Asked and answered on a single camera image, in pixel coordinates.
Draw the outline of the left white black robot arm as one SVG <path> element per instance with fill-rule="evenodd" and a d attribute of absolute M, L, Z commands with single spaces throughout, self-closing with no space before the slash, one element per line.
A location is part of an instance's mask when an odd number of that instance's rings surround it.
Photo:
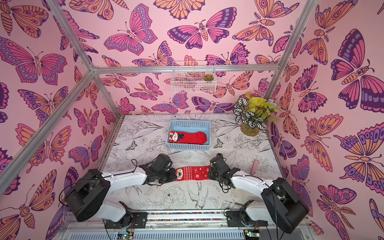
<path fill-rule="evenodd" d="M 149 163 L 139 165 L 133 159 L 132 170 L 101 173 L 97 169 L 89 170 L 76 183 L 67 187 L 65 204 L 74 214 L 78 222 L 92 218 L 102 219 L 121 229 L 132 227 L 134 224 L 133 211 L 123 201 L 113 202 L 107 195 L 117 190 L 141 185 L 163 185 L 182 178 L 172 167 L 169 156 L 159 154 Z"/>

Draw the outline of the plain red sock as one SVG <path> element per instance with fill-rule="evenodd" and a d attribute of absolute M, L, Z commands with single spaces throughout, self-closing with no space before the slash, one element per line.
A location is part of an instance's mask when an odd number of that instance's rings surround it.
<path fill-rule="evenodd" d="M 185 133 L 170 132 L 169 142 L 177 144 L 203 145 L 208 141 L 207 135 L 203 132 Z"/>

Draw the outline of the red patterned christmas sock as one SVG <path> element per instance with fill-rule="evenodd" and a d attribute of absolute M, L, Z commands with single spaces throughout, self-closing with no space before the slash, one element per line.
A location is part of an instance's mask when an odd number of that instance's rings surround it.
<path fill-rule="evenodd" d="M 209 179 L 210 166 L 183 167 L 176 169 L 176 182 L 203 181 Z"/>

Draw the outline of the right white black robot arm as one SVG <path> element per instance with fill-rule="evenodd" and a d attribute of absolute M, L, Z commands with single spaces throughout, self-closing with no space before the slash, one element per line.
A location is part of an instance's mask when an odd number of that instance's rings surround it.
<path fill-rule="evenodd" d="M 264 201 L 261 207 L 254 200 L 242 205 L 239 217 L 245 226 L 274 222 L 278 229 L 291 234 L 310 213 L 308 205 L 285 179 L 267 180 L 238 168 L 231 169 L 222 154 L 210 160 L 209 179 L 226 188 L 246 191 Z"/>

